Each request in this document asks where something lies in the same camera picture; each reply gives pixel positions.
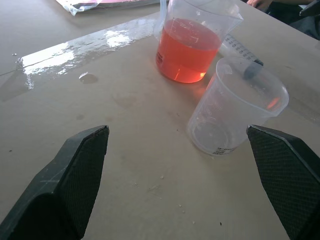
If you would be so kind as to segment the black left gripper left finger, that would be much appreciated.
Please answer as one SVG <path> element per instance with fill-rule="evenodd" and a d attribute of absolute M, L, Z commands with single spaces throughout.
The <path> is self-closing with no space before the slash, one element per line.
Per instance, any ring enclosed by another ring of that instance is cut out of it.
<path fill-rule="evenodd" d="M 2 240 L 80 240 L 100 188 L 109 127 L 68 138 L 0 224 Z"/>

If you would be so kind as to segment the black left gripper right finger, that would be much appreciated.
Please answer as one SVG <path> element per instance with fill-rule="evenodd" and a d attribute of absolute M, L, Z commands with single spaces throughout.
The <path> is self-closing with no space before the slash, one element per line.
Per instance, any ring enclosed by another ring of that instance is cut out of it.
<path fill-rule="evenodd" d="M 320 238 L 320 158 L 300 138 L 246 129 L 262 186 L 291 240 Z"/>

